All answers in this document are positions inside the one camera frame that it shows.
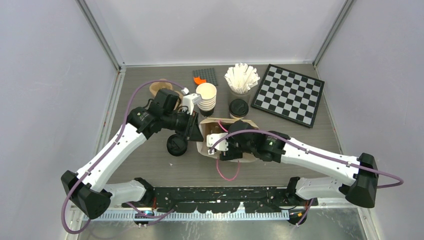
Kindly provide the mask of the stack of paper cups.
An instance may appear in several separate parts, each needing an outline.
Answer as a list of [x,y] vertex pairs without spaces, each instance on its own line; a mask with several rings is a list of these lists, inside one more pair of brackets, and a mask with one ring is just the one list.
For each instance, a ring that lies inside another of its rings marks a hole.
[[201,96],[201,101],[197,104],[201,115],[204,118],[213,115],[216,100],[217,100],[217,88],[211,83],[202,83],[196,88],[196,93]]

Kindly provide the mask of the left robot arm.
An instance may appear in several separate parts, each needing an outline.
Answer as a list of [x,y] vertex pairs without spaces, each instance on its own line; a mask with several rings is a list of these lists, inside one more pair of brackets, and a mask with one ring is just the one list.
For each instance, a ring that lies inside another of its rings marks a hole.
[[109,207],[136,202],[148,207],[155,197],[154,187],[141,177],[129,182],[108,184],[108,180],[125,159],[153,134],[162,129],[174,131],[174,136],[186,144],[204,140],[194,106],[202,100],[198,93],[183,89],[181,111],[175,109],[179,95],[160,89],[145,107],[126,113],[116,135],[104,148],[77,172],[66,171],[61,182],[69,199],[90,219],[100,217]]

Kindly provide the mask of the yellow pink paper bag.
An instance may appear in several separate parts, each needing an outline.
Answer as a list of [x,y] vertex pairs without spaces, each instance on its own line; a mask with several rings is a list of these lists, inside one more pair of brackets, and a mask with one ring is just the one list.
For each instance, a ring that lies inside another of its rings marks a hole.
[[[215,159],[216,170],[226,181],[233,181],[237,178],[242,163],[252,163],[258,160],[253,154],[242,152],[239,144],[230,137],[218,142],[229,133],[230,126],[236,121],[236,119],[208,117],[199,123],[203,141],[196,143],[197,152],[204,157]],[[237,163],[234,177],[227,178],[220,171],[219,164],[224,161]]]

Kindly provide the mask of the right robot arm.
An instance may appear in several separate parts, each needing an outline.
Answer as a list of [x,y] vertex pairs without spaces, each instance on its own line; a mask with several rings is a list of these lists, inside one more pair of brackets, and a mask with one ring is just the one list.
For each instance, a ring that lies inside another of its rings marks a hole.
[[238,160],[244,154],[264,162],[298,165],[325,175],[319,178],[291,177],[285,198],[291,205],[314,198],[345,198],[349,203],[374,208],[379,174],[373,155],[347,156],[309,146],[287,134],[256,130],[246,121],[223,126],[230,137],[224,140],[222,161]]

